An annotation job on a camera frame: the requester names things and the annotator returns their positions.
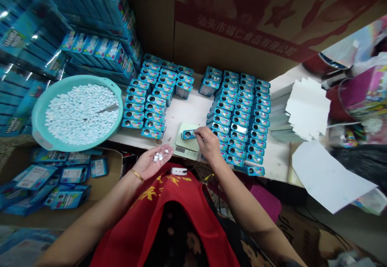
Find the white candy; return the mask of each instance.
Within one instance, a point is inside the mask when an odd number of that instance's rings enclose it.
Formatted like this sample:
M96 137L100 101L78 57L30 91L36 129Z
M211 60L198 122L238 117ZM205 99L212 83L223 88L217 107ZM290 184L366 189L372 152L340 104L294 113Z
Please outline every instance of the white candy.
M48 131L63 143L86 145L105 136L118 118L118 109L98 113L118 104L114 93L99 85L73 87L51 100L46 111Z

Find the table surface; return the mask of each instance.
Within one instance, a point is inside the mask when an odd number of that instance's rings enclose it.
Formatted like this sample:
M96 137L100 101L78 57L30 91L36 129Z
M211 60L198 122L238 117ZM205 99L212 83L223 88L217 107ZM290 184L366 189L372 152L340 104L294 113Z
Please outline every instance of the table surface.
M195 78L195 82L188 100L184 100L175 95L171 106L166 111L166 131L161 139L163 144L173 144L182 122L188 122L198 126L206 125L207 113L214 101L214 97L206 97L199 94L198 90L202 75L194 73L193 77ZM310 77L310 74L299 65L272 80L270 93L274 93L293 83L295 80L300 80L302 77ZM124 127L109 140L143 149L151 149L159 145L155 139L141 136L139 130ZM274 139L269 133L267 135L264 161L262 164L265 168L264 177L271 180L292 183L288 181L289 156L290 144ZM198 156L198 161L201 161L201 155Z

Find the kitchen scale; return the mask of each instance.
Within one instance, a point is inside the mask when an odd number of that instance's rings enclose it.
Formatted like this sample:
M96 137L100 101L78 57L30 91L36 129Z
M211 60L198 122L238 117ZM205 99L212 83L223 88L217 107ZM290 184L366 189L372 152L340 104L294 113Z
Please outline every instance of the kitchen scale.
M181 133L184 130L193 130L197 129L199 126L193 125L187 122L182 122L177 131L177 135L173 144L173 148L175 151L174 155L188 158L191 160L197 160L199 156L199 144L196 139L181 139Z

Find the black plastic bag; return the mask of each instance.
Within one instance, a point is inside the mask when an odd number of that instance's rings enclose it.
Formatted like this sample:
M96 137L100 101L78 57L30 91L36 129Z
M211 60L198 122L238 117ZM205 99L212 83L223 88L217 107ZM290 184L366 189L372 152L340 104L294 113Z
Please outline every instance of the black plastic bag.
M377 184L387 195L387 145L334 148L331 155L349 171Z

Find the plastic bowl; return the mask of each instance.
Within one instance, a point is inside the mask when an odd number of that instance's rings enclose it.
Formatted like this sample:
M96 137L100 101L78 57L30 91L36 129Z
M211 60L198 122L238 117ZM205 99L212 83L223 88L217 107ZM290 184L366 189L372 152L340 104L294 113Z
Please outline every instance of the plastic bowl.
M114 123L111 130L105 136L103 136L101 139L97 140L94 143L87 145L71 145L63 143L59 139L55 138L48 131L47 126L44 126L46 124L46 110L48 109L48 105L50 104L51 100L54 99L57 95L68 93L72 90L74 86L87 84L105 86L116 95L119 106L117 121ZM109 80L107 78L100 78L90 75L79 75L68 77L61 81L58 81L52 86L49 86L47 90L42 93L32 110L32 136L42 147L47 150L75 152L93 148L104 142L110 136L116 134L120 129L122 115L124 112L124 105L122 102L121 93L121 89L112 80Z

